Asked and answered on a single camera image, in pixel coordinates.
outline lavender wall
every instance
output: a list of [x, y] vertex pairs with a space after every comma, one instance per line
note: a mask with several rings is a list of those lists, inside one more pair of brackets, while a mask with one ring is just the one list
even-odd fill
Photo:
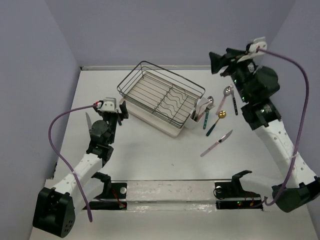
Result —
[[81, 66], [209, 65], [210, 51], [271, 41], [295, 0], [46, 0]]
[[[320, 1], [296, 1], [269, 50], [298, 61], [305, 68], [310, 82], [310, 99], [304, 122], [299, 152], [312, 170], [320, 175]], [[280, 111], [292, 140], [297, 137], [305, 98], [305, 82], [299, 69], [291, 63], [265, 56], [263, 65], [272, 67], [279, 77], [280, 90], [273, 102]], [[320, 236], [320, 198], [308, 205]]]
[[[43, 0], [2, 0], [0, 31], [0, 239], [27, 240], [57, 160], [48, 126], [70, 109], [80, 70]], [[66, 124], [54, 128], [57, 146]]]

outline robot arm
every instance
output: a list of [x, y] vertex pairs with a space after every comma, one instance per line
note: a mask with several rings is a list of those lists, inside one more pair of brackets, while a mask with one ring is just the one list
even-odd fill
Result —
[[53, 235], [64, 238], [72, 229], [76, 215], [86, 206], [75, 175], [90, 202], [99, 195], [107, 195], [111, 189], [110, 176], [99, 172], [109, 161], [115, 140], [118, 120], [127, 119], [126, 102], [116, 110], [116, 99], [105, 98], [97, 102], [94, 110], [103, 118], [96, 121], [90, 131], [88, 150], [63, 180], [51, 189], [44, 187], [38, 194], [33, 226]]
[[[269, 67], [257, 68], [252, 60], [262, 54], [258, 52], [259, 48], [266, 50], [264, 38], [249, 43], [246, 51], [227, 48], [227, 53], [223, 56], [211, 52], [211, 72], [216, 74], [222, 67], [227, 67], [220, 75], [231, 76], [242, 101], [247, 103], [241, 108], [245, 121], [263, 141], [285, 179], [293, 157], [294, 145], [287, 135], [281, 115], [269, 99], [280, 89], [278, 76]], [[299, 153], [295, 157], [294, 168], [286, 188], [276, 201], [277, 206], [287, 213], [320, 195], [320, 178], [308, 167]], [[281, 185], [281, 182], [275, 179], [243, 171], [232, 177], [228, 191], [250, 191], [274, 198]]]

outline metal wire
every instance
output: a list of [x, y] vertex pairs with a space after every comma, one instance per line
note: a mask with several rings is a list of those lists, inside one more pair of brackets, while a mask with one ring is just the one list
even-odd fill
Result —
[[178, 129], [206, 91], [187, 78], [146, 61], [139, 63], [117, 89], [127, 101]]

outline gold spoon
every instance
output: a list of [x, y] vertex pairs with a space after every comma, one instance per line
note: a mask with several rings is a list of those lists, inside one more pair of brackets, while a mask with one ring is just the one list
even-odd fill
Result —
[[219, 119], [224, 119], [226, 117], [227, 113], [225, 111], [220, 111], [218, 114], [218, 120], [212, 125], [212, 127], [209, 129], [209, 131], [206, 133], [207, 136], [210, 135], [212, 130], [215, 128], [216, 124], [218, 123]]

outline screw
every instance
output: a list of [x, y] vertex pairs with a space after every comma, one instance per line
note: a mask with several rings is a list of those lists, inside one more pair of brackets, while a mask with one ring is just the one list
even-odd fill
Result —
[[126, 192], [127, 192], [127, 189], [125, 187], [121, 187], [120, 188], [120, 193], [121, 194], [126, 194]]
[[215, 191], [216, 191], [218, 194], [222, 193], [222, 187], [221, 187], [221, 186], [217, 186], [217, 187], [215, 188]]

